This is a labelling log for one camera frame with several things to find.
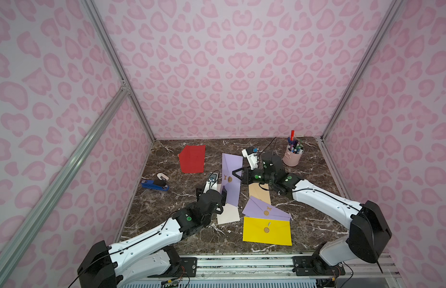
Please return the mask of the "lilac envelope with butterfly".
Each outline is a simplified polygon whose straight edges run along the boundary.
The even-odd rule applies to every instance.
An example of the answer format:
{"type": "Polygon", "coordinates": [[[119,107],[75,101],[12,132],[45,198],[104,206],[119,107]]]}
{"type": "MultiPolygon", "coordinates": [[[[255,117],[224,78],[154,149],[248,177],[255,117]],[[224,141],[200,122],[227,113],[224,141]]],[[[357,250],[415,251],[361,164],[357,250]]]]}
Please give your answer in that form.
{"type": "Polygon", "coordinates": [[[232,172],[243,167],[243,157],[232,154],[222,154],[221,190],[226,190],[226,203],[238,206],[241,180],[232,172]]]}

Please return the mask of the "red envelope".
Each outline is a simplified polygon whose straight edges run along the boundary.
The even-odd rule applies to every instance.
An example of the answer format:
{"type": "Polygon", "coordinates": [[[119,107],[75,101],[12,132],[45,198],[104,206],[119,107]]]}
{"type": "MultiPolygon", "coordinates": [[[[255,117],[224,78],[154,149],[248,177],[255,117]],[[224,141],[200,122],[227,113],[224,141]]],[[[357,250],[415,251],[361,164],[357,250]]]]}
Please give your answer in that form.
{"type": "Polygon", "coordinates": [[[204,172],[205,145],[186,145],[178,155],[180,168],[184,174],[200,174],[204,172]]]}

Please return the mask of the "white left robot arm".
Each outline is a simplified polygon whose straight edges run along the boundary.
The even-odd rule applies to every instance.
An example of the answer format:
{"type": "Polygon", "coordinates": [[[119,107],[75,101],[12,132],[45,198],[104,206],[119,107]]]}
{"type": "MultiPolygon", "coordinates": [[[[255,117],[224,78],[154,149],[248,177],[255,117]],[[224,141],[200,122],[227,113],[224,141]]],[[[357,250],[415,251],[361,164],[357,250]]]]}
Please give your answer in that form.
{"type": "Polygon", "coordinates": [[[181,269],[181,259],[173,244],[209,226],[215,214],[223,213],[226,197],[226,190],[207,190],[196,202],[141,235],[111,245],[93,244],[76,280],[83,288],[121,288],[140,278],[175,274],[181,269]]]}

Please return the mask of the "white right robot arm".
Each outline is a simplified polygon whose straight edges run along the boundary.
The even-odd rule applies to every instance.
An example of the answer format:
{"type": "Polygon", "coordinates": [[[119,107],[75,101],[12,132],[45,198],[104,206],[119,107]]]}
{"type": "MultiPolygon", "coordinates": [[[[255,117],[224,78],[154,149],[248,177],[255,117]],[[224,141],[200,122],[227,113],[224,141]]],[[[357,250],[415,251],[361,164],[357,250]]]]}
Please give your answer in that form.
{"type": "Polygon", "coordinates": [[[392,237],[378,204],[370,200],[362,204],[328,192],[300,175],[287,172],[275,154],[262,155],[256,164],[231,168],[230,172],[242,184],[266,184],[277,194],[307,204],[348,229],[347,236],[317,247],[310,263],[319,271],[353,259],[376,264],[392,237]]]}

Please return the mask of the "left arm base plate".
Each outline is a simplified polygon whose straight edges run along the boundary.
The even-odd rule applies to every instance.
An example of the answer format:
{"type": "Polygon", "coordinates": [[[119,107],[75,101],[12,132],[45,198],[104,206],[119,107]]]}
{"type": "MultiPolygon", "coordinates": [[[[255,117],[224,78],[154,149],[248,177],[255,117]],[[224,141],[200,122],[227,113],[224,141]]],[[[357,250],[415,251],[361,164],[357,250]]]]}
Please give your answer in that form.
{"type": "Polygon", "coordinates": [[[196,276],[197,269],[197,258],[194,257],[184,257],[180,258],[179,264],[172,264],[165,272],[149,276],[149,278],[176,278],[181,277],[182,274],[186,274],[188,277],[192,278],[196,276]]]}

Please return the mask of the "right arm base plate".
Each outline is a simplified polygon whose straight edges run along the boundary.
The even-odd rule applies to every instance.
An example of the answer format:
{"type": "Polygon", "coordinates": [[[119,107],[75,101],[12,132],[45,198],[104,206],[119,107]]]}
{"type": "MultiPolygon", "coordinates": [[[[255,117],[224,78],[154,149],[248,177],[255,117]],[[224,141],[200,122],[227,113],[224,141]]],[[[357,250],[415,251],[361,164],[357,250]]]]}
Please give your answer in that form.
{"type": "Polygon", "coordinates": [[[292,271],[296,273],[296,276],[330,276],[338,278],[346,275],[342,263],[330,266],[318,255],[295,256],[292,258],[292,261],[294,266],[292,271]]]}

